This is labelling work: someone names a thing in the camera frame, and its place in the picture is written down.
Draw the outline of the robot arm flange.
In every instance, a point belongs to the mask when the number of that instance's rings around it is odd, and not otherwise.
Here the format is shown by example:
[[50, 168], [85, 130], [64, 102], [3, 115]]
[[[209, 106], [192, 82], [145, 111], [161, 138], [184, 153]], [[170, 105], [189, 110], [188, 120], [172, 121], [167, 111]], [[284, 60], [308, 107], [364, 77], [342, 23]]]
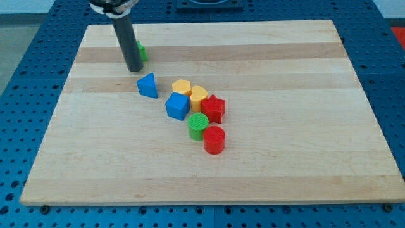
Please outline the robot arm flange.
[[127, 16], [139, 0], [90, 0], [90, 7], [101, 15], [111, 19]]

